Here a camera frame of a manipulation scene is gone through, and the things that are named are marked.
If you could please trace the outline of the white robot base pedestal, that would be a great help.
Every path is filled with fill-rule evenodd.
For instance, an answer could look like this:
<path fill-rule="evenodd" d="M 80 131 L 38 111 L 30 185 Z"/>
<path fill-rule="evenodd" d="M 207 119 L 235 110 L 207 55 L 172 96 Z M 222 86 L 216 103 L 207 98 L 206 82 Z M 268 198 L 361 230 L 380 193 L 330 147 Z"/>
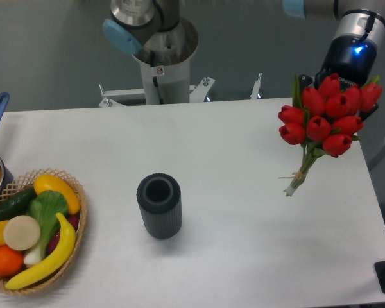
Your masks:
<path fill-rule="evenodd" d="M 156 32 L 141 44 L 129 31 L 107 19 L 103 23 L 107 39 L 120 51 L 132 55 L 141 71 L 142 90 L 115 90 L 102 94 L 105 101 L 124 101 L 143 97 L 147 105 L 203 103 L 215 79 L 204 77 L 190 84 L 191 59 L 198 48 L 198 32 L 191 22 L 181 18 L 171 30 Z"/>

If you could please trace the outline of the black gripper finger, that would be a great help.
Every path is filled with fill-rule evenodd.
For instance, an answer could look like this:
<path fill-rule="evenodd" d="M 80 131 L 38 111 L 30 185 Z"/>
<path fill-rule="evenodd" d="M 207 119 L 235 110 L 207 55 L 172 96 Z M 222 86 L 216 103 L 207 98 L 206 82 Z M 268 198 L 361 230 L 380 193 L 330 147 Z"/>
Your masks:
<path fill-rule="evenodd" d="M 361 121 L 365 121 L 367 118 L 369 118 L 376 110 L 378 110 L 379 105 L 376 103 L 372 108 L 367 111 L 363 112 L 362 110 L 359 112 L 359 117 L 361 118 Z"/>

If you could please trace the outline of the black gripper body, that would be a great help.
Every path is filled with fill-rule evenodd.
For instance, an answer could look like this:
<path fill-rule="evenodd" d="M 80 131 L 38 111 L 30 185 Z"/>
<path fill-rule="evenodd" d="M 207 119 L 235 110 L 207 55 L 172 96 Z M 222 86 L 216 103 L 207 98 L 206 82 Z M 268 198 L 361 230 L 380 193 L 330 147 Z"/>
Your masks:
<path fill-rule="evenodd" d="M 331 42 L 323 65 L 315 75 L 314 86 L 318 88 L 326 77 L 334 73 L 340 78 L 342 89 L 363 85 L 376 56 L 377 48 L 371 42 L 350 35 L 337 37 Z"/>

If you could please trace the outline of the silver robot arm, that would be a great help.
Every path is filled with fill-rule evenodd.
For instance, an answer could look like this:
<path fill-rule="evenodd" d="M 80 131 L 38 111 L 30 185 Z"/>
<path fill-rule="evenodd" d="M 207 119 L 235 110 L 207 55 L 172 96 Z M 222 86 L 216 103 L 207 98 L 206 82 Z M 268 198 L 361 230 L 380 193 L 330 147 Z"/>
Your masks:
<path fill-rule="evenodd" d="M 319 87 L 333 73 L 342 89 L 367 81 L 385 36 L 385 1 L 283 1 L 282 6 L 290 16 L 339 21 L 315 77 L 295 79 L 301 89 Z M 116 49 L 138 61 L 147 104 L 205 99 L 211 81 L 203 80 L 190 90 L 190 60 L 198 47 L 198 32 L 180 16 L 179 1 L 112 1 L 110 11 L 103 33 Z"/>

